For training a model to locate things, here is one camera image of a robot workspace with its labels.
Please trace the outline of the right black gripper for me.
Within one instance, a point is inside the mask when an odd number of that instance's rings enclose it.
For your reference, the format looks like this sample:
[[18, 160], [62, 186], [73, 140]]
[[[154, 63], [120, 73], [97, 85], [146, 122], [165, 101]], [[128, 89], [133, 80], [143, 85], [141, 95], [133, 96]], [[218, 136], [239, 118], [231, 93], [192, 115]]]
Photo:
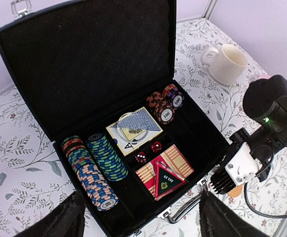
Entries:
[[245, 128], [241, 128], [230, 136], [230, 140], [232, 144], [228, 153], [231, 158], [244, 142], [249, 145], [252, 158], [262, 163], [257, 178], [260, 182], [263, 182], [268, 177], [271, 169], [269, 159], [287, 146], [287, 129], [276, 133], [267, 128], [258, 128], [250, 135]]

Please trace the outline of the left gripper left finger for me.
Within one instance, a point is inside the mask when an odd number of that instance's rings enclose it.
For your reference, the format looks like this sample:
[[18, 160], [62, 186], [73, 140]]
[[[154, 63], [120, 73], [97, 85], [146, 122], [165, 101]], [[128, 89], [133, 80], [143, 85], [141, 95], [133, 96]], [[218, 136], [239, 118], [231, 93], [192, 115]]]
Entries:
[[18, 237], [82, 237], [85, 228], [85, 203], [80, 191], [73, 192], [48, 215]]

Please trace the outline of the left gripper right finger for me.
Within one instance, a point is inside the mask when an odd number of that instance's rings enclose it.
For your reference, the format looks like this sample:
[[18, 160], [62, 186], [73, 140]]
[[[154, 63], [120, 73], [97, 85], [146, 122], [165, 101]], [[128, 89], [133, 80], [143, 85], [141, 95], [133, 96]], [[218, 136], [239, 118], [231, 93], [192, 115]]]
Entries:
[[203, 237], [265, 237], [266, 234], [242, 220], [209, 191], [201, 192], [200, 227]]

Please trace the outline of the orange round button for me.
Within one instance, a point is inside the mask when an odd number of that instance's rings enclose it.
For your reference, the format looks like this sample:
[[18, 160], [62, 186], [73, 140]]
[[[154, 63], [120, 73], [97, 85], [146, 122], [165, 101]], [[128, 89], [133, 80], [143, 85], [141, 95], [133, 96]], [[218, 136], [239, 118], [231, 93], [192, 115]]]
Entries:
[[243, 185], [239, 185], [239, 186], [236, 186], [235, 188], [233, 188], [227, 194], [229, 197], [236, 198], [242, 193], [242, 191], [243, 191]]

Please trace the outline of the black triangular token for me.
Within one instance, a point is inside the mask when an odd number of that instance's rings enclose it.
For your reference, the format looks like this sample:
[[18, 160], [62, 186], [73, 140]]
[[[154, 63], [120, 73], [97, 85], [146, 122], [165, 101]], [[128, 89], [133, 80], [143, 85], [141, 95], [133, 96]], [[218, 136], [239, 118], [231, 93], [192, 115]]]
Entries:
[[184, 177], [159, 161], [156, 162], [155, 174], [155, 200], [160, 200], [187, 183]]

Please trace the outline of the red card deck box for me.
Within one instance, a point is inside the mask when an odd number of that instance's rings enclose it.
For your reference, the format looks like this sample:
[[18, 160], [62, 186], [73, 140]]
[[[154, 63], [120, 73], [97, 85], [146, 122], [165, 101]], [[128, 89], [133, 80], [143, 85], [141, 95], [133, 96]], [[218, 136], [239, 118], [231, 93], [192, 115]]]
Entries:
[[164, 196], [187, 183], [187, 177], [194, 172], [176, 145], [148, 162], [136, 174], [151, 193], [154, 200]]

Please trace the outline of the red die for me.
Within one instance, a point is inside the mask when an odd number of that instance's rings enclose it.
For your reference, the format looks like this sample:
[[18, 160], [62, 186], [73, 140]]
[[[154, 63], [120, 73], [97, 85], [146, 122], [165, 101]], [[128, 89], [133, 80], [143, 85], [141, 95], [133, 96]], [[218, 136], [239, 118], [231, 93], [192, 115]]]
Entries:
[[154, 142], [152, 145], [151, 145], [151, 150], [154, 152], [154, 153], [157, 153], [158, 151], [160, 151], [162, 149], [162, 145], [160, 142]]

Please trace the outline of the red die front table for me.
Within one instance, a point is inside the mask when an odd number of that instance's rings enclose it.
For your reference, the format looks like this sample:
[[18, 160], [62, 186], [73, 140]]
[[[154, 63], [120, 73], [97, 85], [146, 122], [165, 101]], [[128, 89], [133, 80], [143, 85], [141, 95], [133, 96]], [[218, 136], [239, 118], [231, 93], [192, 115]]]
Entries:
[[136, 156], [135, 159], [139, 162], [139, 163], [145, 163], [146, 162], [146, 155], [144, 152], [139, 152]]

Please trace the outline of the blue card deck box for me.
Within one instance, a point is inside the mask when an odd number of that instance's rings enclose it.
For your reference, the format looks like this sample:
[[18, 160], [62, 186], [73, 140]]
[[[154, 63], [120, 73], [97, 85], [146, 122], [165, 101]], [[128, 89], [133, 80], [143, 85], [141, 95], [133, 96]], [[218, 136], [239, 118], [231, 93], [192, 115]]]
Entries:
[[159, 136], [163, 130], [145, 107], [122, 115], [106, 127], [124, 156]]

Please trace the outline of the clear round dealer disc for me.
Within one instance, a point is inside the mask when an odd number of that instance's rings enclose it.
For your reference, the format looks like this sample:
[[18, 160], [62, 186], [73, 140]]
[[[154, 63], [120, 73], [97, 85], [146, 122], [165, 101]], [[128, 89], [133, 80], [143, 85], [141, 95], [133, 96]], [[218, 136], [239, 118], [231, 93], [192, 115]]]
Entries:
[[118, 119], [117, 132], [125, 141], [140, 141], [148, 135], [149, 125], [138, 112], [129, 112]]

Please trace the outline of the black poker case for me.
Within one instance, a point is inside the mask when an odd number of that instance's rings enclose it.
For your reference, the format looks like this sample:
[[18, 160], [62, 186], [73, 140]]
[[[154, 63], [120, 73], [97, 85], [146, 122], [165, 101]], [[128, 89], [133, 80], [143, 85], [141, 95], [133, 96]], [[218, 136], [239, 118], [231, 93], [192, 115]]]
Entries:
[[[174, 0], [73, 0], [0, 28], [5, 66], [78, 190], [60, 143], [103, 132], [173, 83], [175, 30]], [[164, 130], [194, 169], [188, 183], [154, 201], [130, 168], [124, 180], [111, 183], [120, 199], [114, 208], [100, 212], [84, 200], [106, 235], [141, 229], [208, 173], [228, 146], [188, 94]]]

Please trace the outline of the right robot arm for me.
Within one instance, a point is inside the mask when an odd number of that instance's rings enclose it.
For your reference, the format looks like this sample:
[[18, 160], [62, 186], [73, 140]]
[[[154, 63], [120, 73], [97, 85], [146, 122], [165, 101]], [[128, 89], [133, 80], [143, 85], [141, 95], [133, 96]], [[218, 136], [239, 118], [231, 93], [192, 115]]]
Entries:
[[268, 160], [287, 146], [287, 80], [274, 75], [251, 82], [243, 97], [243, 110], [260, 127], [251, 135], [241, 128], [230, 140], [237, 146], [249, 145], [250, 155], [262, 163], [263, 172], [257, 176], [262, 182], [270, 172]]

